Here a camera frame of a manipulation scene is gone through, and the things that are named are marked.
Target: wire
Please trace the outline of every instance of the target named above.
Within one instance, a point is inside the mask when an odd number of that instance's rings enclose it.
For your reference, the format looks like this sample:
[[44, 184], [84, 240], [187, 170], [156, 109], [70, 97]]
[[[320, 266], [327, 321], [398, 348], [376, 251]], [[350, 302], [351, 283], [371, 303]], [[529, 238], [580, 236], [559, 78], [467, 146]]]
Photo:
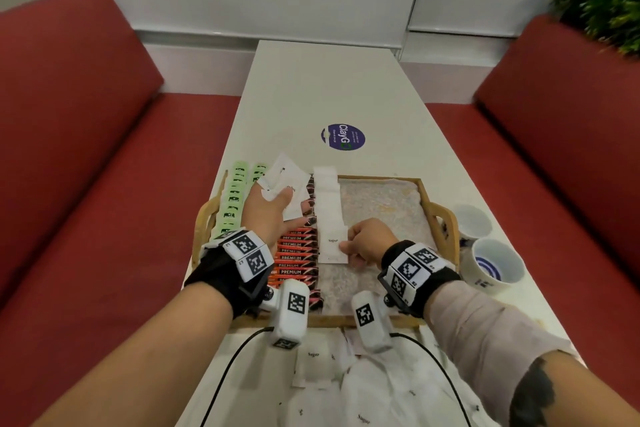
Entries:
[[408, 339], [411, 342], [415, 342], [418, 346], [420, 346], [423, 350], [425, 350], [429, 356], [431, 358], [433, 358], [433, 361], [436, 362], [436, 365], [438, 365], [438, 367], [440, 368], [441, 372], [444, 374], [444, 376], [447, 378], [447, 380], [449, 381], [449, 384], [451, 385], [451, 389], [453, 390], [454, 395], [456, 396], [456, 399], [458, 399], [458, 403], [460, 404], [460, 409], [462, 410], [462, 414], [465, 416], [465, 420], [467, 421], [467, 425], [469, 427], [471, 427], [471, 421], [469, 420], [469, 417], [467, 416], [467, 411], [465, 410], [464, 405], [462, 405], [462, 400], [460, 400], [460, 396], [458, 395], [458, 391], [456, 390], [456, 388], [453, 386], [453, 382], [451, 381], [449, 375], [447, 375], [447, 372], [444, 371], [444, 367], [440, 364], [440, 362], [436, 359], [436, 357], [433, 355], [433, 353], [431, 351], [429, 351], [426, 346], [424, 344], [422, 344], [420, 341], [418, 341], [417, 339], [412, 338], [411, 336], [407, 336], [406, 334], [402, 334], [402, 333], [391, 333], [389, 334], [391, 337], [401, 337], [401, 338], [405, 338]]
[[209, 408], [207, 409], [207, 413], [204, 414], [204, 418], [202, 419], [202, 422], [200, 423], [200, 427], [204, 427], [204, 424], [207, 422], [207, 418], [209, 418], [209, 413], [211, 412], [211, 408], [213, 407], [213, 402], [216, 401], [216, 398], [218, 397], [218, 393], [220, 392], [220, 388], [222, 388], [222, 383], [224, 383], [225, 378], [227, 377], [227, 374], [229, 373], [229, 368], [231, 368], [231, 365], [233, 364], [234, 360], [236, 359], [236, 356], [238, 354], [240, 354], [240, 351], [242, 351], [242, 349], [253, 339], [255, 338], [258, 334], [260, 333], [266, 333], [269, 331], [273, 331], [273, 326], [269, 326], [268, 328], [262, 328], [258, 331], [256, 331], [255, 333], [253, 333], [252, 335], [250, 335], [247, 339], [244, 340], [244, 342], [240, 345], [240, 348], [238, 348], [236, 350], [236, 352], [234, 353], [234, 355], [231, 357], [231, 359], [229, 360], [229, 363], [227, 365], [227, 368], [225, 368], [225, 372], [222, 374], [222, 378], [220, 378], [220, 383], [218, 384], [218, 388], [216, 388], [216, 392], [213, 394], [213, 398], [211, 399], [211, 403], [209, 404]]

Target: red backrest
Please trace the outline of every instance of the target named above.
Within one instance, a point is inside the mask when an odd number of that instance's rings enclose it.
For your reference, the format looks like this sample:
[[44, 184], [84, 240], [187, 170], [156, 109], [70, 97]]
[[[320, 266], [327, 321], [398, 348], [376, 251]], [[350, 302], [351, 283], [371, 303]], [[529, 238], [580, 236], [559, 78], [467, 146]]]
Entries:
[[539, 16], [476, 97], [640, 278], [640, 61]]
[[0, 14], [0, 296], [162, 83], [113, 0], [37, 0]]

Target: person's left arm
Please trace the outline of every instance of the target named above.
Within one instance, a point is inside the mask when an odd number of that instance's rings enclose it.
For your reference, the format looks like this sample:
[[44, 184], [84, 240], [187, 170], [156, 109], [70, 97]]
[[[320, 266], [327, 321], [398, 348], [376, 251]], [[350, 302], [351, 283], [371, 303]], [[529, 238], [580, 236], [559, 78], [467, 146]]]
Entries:
[[[291, 197], [287, 188], [266, 201], [254, 185], [244, 204], [243, 226], [274, 246], [287, 230], [307, 220], [282, 221]], [[186, 286], [49, 407], [34, 427], [173, 427], [237, 308], [205, 282]]]

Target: hand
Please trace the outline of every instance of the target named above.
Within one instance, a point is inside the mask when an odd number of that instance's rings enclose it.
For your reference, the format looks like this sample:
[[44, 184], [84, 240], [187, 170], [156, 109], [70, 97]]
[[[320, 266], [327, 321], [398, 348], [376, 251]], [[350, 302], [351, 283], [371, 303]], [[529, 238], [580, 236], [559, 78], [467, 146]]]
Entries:
[[[258, 183], [254, 183], [251, 187], [244, 202], [242, 226], [258, 235], [269, 246], [273, 255], [276, 251], [278, 238], [288, 231], [308, 226], [310, 223], [307, 221], [315, 220], [315, 217], [306, 218], [303, 216], [295, 220], [283, 221], [282, 212], [291, 203], [293, 189], [284, 188], [273, 201], [264, 199], [261, 191], [262, 188]], [[311, 209], [311, 206], [308, 201], [303, 201], [301, 208], [302, 213], [306, 213]]]
[[349, 265], [362, 267], [367, 262], [380, 268], [382, 256], [398, 239], [377, 218], [360, 221], [349, 229], [349, 241], [339, 243], [340, 251], [349, 255]]

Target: blue circle design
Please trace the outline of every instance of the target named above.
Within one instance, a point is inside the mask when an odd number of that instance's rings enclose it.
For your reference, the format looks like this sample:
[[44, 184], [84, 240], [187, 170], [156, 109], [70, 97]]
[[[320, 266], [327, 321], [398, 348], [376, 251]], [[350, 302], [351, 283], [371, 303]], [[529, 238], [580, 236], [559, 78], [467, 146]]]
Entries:
[[493, 265], [487, 259], [482, 257], [476, 257], [476, 262], [481, 269], [483, 269], [489, 277], [495, 278], [496, 280], [502, 280], [502, 276], [500, 275], [500, 270], [497, 269], [495, 265]]
[[332, 123], [320, 133], [323, 142], [337, 150], [356, 150], [364, 146], [364, 133], [346, 123]]

